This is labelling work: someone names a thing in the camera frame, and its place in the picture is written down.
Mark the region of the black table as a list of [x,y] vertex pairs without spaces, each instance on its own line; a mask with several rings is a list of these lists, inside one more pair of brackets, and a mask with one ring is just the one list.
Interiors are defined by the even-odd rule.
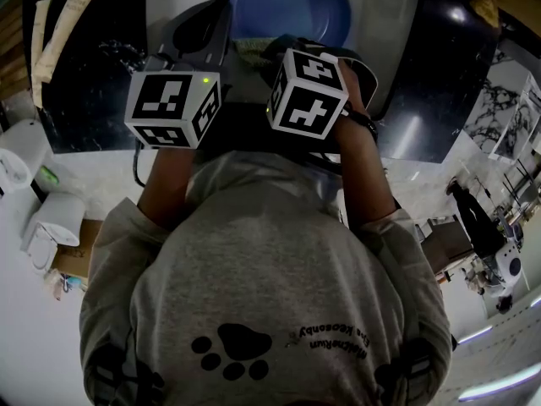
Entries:
[[[94,0],[63,49],[38,116],[57,154],[126,151],[131,74],[151,51],[146,0]],[[469,0],[418,0],[391,93],[375,116],[382,155],[442,162],[489,72],[499,31]]]

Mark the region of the brown open box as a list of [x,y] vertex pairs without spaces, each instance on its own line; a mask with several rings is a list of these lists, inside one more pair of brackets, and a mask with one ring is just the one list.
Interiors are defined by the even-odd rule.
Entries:
[[457,215],[429,218],[420,230],[421,246],[434,274],[474,253]]

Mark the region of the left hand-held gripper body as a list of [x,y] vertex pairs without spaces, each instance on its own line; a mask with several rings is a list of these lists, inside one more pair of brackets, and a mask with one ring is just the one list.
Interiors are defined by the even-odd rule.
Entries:
[[148,57],[132,74],[124,123],[145,146],[195,150],[221,109],[224,56]]

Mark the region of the person's right hand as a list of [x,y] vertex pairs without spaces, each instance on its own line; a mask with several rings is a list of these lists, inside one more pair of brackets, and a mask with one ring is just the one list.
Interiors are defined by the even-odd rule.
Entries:
[[357,75],[343,59],[340,59],[338,64],[347,87],[348,100],[352,110],[368,117],[369,114],[363,104]]

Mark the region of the white toilet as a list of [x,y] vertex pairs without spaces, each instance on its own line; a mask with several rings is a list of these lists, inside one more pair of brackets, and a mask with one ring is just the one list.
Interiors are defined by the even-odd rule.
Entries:
[[35,273],[46,274],[59,245],[77,247],[85,203],[68,193],[50,193],[29,220],[20,250]]
[[8,194],[29,188],[51,147],[42,124],[25,119],[0,136],[0,189]]

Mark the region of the white marble-pattern cabinet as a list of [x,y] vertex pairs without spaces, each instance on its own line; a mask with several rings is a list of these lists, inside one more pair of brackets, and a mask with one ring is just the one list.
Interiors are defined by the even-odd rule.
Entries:
[[541,85],[496,51],[464,131],[490,159],[514,163],[541,132]]

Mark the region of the blue large plate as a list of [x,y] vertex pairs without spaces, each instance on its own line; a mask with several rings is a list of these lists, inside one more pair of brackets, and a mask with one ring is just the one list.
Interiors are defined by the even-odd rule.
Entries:
[[346,42],[352,22],[348,0],[229,0],[235,40],[303,37],[326,46]]

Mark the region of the white round device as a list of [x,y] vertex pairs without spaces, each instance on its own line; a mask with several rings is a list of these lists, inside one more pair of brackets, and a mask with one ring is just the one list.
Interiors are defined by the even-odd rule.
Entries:
[[485,292],[497,298],[496,309],[502,315],[513,306],[513,290],[522,276],[520,252],[512,242],[506,243],[494,255],[483,260]]

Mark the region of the wooden staircase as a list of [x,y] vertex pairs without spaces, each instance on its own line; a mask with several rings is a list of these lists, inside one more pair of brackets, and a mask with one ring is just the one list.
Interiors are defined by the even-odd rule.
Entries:
[[29,88],[23,0],[8,0],[0,8],[0,101]]

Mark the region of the person's left forearm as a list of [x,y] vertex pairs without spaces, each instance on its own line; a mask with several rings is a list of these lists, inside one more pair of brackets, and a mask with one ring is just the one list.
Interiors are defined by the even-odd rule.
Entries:
[[186,217],[186,193],[195,151],[161,148],[156,154],[137,207],[156,226],[174,230]]

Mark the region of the grey paw-print sweatshirt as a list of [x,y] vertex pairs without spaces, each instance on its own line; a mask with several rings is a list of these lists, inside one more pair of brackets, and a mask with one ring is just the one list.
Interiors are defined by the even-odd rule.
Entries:
[[348,228],[272,154],[206,163],[172,230],[131,200],[101,225],[79,329],[95,406],[426,406],[451,366],[404,210]]

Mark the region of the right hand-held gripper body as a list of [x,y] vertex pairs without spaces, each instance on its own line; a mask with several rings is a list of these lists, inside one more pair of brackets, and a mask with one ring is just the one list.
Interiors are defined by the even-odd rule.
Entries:
[[361,97],[370,102],[378,88],[372,69],[346,49],[288,48],[266,106],[270,126],[289,134],[323,140],[340,116],[357,119],[342,76],[343,61],[356,74]]

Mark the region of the yellow scrunched cloth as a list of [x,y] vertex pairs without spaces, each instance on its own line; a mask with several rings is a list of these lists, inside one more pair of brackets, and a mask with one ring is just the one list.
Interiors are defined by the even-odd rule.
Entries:
[[499,28],[499,10],[493,0],[470,0],[473,11],[492,28]]

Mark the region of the brown cardboard box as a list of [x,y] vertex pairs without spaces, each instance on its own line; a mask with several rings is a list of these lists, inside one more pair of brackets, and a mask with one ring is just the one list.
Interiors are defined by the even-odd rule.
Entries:
[[52,262],[52,269],[87,282],[91,251],[101,225],[102,221],[84,219],[79,231],[79,245],[73,247],[59,244]]

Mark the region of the person's right forearm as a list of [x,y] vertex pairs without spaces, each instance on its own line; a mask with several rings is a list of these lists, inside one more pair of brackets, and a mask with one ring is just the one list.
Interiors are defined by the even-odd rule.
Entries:
[[340,148],[349,227],[358,230],[395,212],[397,205],[369,129],[340,117],[334,135]]

